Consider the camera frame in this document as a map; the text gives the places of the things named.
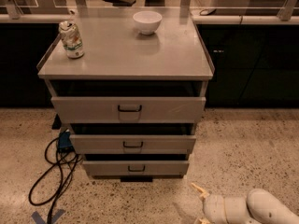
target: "drawer handle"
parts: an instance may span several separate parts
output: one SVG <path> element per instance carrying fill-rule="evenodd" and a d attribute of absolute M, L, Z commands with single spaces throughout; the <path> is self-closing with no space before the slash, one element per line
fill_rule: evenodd
<path fill-rule="evenodd" d="M 140 105 L 138 109 L 133 109 L 133 110 L 131 110 L 131 109 L 121 109 L 121 106 L 118 105 L 118 110 L 120 112 L 140 112 L 142 110 L 142 105 Z"/>
<path fill-rule="evenodd" d="M 143 147 L 143 141 L 140 143 L 139 146 L 128 146 L 128 145 L 126 145 L 125 141 L 122 142 L 122 145 L 123 145 L 123 147 L 127 147 L 127 148 L 142 148 Z"/>
<path fill-rule="evenodd" d="M 143 165 L 143 167 L 142 167 L 142 169 L 132 169 L 131 167 L 130 167 L 130 165 L 128 166 L 128 171 L 129 172 L 144 172 L 146 170 L 146 165 Z"/>

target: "bowl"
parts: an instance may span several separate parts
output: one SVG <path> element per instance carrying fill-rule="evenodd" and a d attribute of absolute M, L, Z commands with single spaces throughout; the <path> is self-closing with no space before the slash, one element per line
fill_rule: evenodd
<path fill-rule="evenodd" d="M 162 15 L 155 11 L 139 11 L 134 14 L 133 20 L 141 34 L 151 35 L 158 29 Z"/>

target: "terrazzo floor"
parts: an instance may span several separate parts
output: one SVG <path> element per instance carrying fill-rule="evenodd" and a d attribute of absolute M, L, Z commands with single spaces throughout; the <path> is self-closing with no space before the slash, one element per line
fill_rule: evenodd
<path fill-rule="evenodd" d="M 32 206 L 28 193 L 49 168 L 44 150 L 58 135 L 54 117 L 50 108 L 0 109 L 0 223 L 45 223 L 50 204 Z M 55 223 L 193 224 L 204 214 L 192 182 L 226 196 L 263 188 L 299 215 L 298 131 L 299 109 L 207 109 L 183 178 L 92 179 L 79 165 L 53 211 L 64 211 Z M 41 183 L 35 201 L 54 192 L 57 177 Z"/>

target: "soda can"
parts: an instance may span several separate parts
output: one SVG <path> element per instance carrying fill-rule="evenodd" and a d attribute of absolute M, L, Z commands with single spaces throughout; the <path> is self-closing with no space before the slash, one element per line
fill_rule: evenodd
<path fill-rule="evenodd" d="M 83 43 L 77 25 L 72 21 L 59 23 L 59 33 L 69 58 L 78 58 L 84 55 Z"/>

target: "cable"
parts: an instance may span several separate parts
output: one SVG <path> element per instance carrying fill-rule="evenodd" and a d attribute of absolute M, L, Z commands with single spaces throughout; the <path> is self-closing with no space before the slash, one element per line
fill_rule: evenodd
<path fill-rule="evenodd" d="M 54 138 L 47 145 L 47 147 L 45 149 L 45 153 L 44 153 L 44 158 L 49 164 L 51 164 L 51 167 L 41 177 L 39 177 L 37 179 L 37 181 L 31 187 L 31 189 L 29 191 L 29 195 L 28 195 L 29 203 L 31 205 L 34 205 L 34 206 L 41 206 L 41 205 L 44 205 L 46 203 L 52 202 L 52 204 L 50 206 L 50 210 L 48 212 L 48 216 L 47 216 L 47 224 L 52 223 L 53 209 L 54 209 L 58 199 L 68 189 L 68 187 L 69 187 L 69 185 L 70 185 L 70 183 L 73 179 L 73 173 L 75 171 L 75 168 L 76 168 L 77 164 L 82 160 L 82 158 L 79 157 L 79 154 L 77 154 L 75 151 L 71 151 L 71 152 L 68 152 L 68 153 L 58 152 L 58 141 L 59 141 L 60 137 L 62 136 L 62 134 L 65 133 L 65 132 L 66 131 L 61 132 L 58 137 Z M 49 148 L 51 147 L 52 144 L 55 144 L 55 143 L 56 143 L 55 161 L 50 161 L 49 158 L 48 158 Z M 72 153 L 74 154 L 74 157 L 72 157 L 70 160 L 69 159 L 67 160 L 67 157 L 69 157 L 70 154 L 72 154 Z M 63 165 L 67 165 L 67 167 L 70 170 L 70 172 L 68 173 L 68 175 L 66 177 L 64 177 L 64 171 L 63 171 L 63 168 L 62 168 Z M 56 189 L 54 194 L 51 197 L 49 197 L 47 200 L 45 200 L 41 203 L 35 203 L 32 200 L 32 195 L 33 195 L 34 190 L 36 189 L 36 187 L 40 183 L 40 181 L 42 179 L 44 179 L 47 176 L 47 174 L 49 172 L 51 172 L 55 167 L 57 167 L 59 172 L 60 172 L 60 181 L 59 181 L 58 188 Z"/>

